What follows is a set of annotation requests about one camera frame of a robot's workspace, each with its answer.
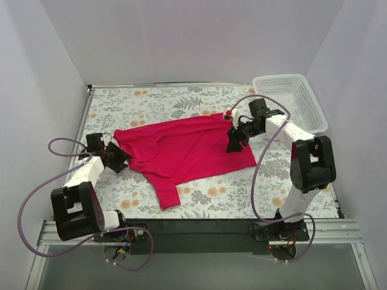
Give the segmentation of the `magenta t shirt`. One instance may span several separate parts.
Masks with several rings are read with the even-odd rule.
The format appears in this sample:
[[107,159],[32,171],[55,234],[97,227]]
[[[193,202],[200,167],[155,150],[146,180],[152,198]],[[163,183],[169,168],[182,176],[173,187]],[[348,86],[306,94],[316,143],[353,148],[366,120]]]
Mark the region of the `magenta t shirt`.
[[226,151],[229,129],[217,113],[117,129],[114,138],[129,154],[130,169],[146,178],[166,210],[180,205],[179,184],[256,166],[250,147]]

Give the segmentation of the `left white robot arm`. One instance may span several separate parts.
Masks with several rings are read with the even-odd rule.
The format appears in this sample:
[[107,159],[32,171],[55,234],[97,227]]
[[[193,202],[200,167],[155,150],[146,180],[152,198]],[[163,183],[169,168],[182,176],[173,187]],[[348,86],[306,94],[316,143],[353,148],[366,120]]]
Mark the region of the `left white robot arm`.
[[120,210],[104,211],[95,185],[105,169],[120,173],[128,167],[131,156],[113,142],[105,143],[102,133],[88,134],[86,146],[78,157],[81,168],[69,181],[51,192],[54,219],[61,240],[67,241],[89,234],[108,232],[117,242],[129,233]]

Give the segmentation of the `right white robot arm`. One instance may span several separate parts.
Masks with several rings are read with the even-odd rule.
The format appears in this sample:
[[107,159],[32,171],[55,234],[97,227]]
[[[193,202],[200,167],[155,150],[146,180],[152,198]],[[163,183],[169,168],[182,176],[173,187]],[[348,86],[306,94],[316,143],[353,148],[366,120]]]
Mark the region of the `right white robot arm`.
[[258,218],[258,223],[253,226],[255,239],[309,240],[304,221],[307,208],[314,197],[336,179],[331,140],[327,136],[308,133],[292,123],[290,111],[283,105],[269,109],[266,105],[269,97],[252,94],[250,98],[250,116],[246,121],[242,121],[243,115],[238,113],[236,106],[223,113],[223,118],[231,122],[226,151],[241,152],[251,138],[269,134],[270,142],[278,140],[291,152],[291,190],[273,218],[264,218],[253,210]]

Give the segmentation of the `white plastic basket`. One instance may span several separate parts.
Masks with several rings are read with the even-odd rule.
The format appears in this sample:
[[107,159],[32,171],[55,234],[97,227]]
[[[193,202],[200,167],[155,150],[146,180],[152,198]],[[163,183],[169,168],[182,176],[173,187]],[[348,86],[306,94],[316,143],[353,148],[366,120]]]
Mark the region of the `white plastic basket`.
[[285,106],[294,124],[311,134],[326,132],[328,123],[305,76],[277,74],[256,77],[252,85],[257,94],[265,95]]

